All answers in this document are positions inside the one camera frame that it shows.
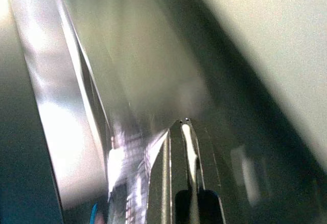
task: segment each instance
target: white light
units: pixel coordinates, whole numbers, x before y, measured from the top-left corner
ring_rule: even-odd
[[[196,182],[196,160],[197,155],[193,148],[192,137],[191,137],[191,128],[187,124],[182,125],[183,134],[186,140],[186,149],[189,159],[190,173],[193,183]]]
[[[39,106],[41,120],[56,177],[67,180],[78,167],[85,150],[83,131],[71,112],[54,103]]]
[[[242,169],[247,198],[251,206],[255,206],[260,201],[260,191],[255,175],[254,162],[248,158],[243,158]]]
[[[125,154],[123,147],[111,149],[108,155],[107,171],[108,171],[108,190],[112,192],[122,171],[123,160]]]
[[[154,162],[158,156],[158,153],[160,151],[160,148],[164,142],[164,140],[167,138],[168,131],[163,134],[159,139],[155,138],[153,142],[149,143],[146,148],[146,157],[147,161],[150,163],[150,169],[152,169],[152,166],[154,165]]]
[[[47,36],[41,26],[34,20],[28,25],[27,40],[32,48],[42,50],[47,44]]]
[[[142,207],[142,179],[138,175],[136,179],[136,207],[141,208]]]

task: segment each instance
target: blue object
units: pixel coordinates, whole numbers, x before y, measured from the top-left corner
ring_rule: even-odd
[[[95,204],[92,208],[91,218],[90,218],[90,224],[95,224],[96,222],[96,215],[98,210],[98,204]]]

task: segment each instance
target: gray surface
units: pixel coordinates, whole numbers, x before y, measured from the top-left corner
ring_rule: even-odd
[[[327,171],[327,0],[205,0]]]
[[[63,223],[14,17],[0,0],[0,222]]]
[[[10,0],[65,209],[106,193],[103,149],[60,0]]]

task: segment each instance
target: reflective surface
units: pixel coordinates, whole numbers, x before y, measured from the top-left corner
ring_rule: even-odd
[[[324,171],[202,0],[10,2],[65,223],[173,222],[184,117],[225,223],[323,223]]]
[[[0,0],[0,222],[63,223],[15,17]]]

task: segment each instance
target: shiny metal surface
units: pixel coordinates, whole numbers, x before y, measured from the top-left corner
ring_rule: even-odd
[[[10,0],[63,207],[106,192],[100,136],[60,0]]]
[[[0,222],[63,223],[57,184],[8,0],[0,0]]]
[[[174,222],[185,117],[225,223],[323,221],[324,171],[202,0],[10,2],[65,223],[96,202],[107,223]]]
[[[192,195],[191,195],[191,206],[190,206],[190,223],[200,224],[198,195],[197,195],[198,192],[197,166],[198,166],[199,159],[193,148],[190,126],[188,124],[183,124],[181,129],[186,143],[186,158],[188,161],[189,174],[191,176],[190,185],[192,189]]]

